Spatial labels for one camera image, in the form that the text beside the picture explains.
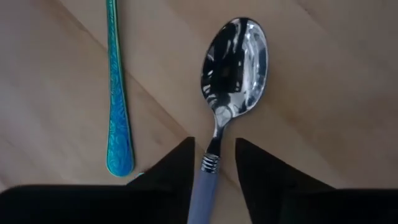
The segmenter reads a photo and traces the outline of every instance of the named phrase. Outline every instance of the light wooden surface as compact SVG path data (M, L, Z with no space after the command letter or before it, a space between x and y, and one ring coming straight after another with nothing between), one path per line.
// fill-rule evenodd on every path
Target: light wooden surface
M0 190L123 184L186 136L213 133L199 88L208 44L237 16L265 29L266 95L223 142L215 223L249 223L234 164L243 137L334 187L398 187L398 4L373 0L119 1L137 167L105 167L106 11L98 0L0 8Z

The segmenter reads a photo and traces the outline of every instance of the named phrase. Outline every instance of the silver spoon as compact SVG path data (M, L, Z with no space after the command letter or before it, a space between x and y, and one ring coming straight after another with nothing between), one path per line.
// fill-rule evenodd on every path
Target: silver spoon
M209 223L224 129L257 104L267 71L267 42L260 25L243 17L229 21L213 39L203 62L201 90L213 110L215 130L193 187L189 224Z

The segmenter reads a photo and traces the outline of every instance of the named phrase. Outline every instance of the metal ferrule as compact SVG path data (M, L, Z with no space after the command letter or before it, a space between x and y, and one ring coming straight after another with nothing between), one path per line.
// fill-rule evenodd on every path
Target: metal ferrule
M215 174L220 166L220 157L211 153L205 153L201 160L201 170Z

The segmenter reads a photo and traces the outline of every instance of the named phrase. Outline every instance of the light blue spoon handle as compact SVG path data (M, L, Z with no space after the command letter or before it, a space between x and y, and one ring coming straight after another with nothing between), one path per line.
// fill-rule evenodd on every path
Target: light blue spoon handle
M218 179L218 170L214 173L204 168L206 155L202 160L202 169L192 190L191 203L188 214L188 224L208 224L213 210Z
M106 8L110 96L106 166L113 175L123 177L129 175L134 168L134 153L120 59L116 0L106 0Z

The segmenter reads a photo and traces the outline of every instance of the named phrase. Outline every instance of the iridescent spoon handle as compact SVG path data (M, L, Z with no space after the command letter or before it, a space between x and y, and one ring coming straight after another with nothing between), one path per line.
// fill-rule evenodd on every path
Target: iridescent spoon handle
M134 153L124 92L116 7L116 0L106 0L110 97L106 166L113 175L123 177L134 168Z

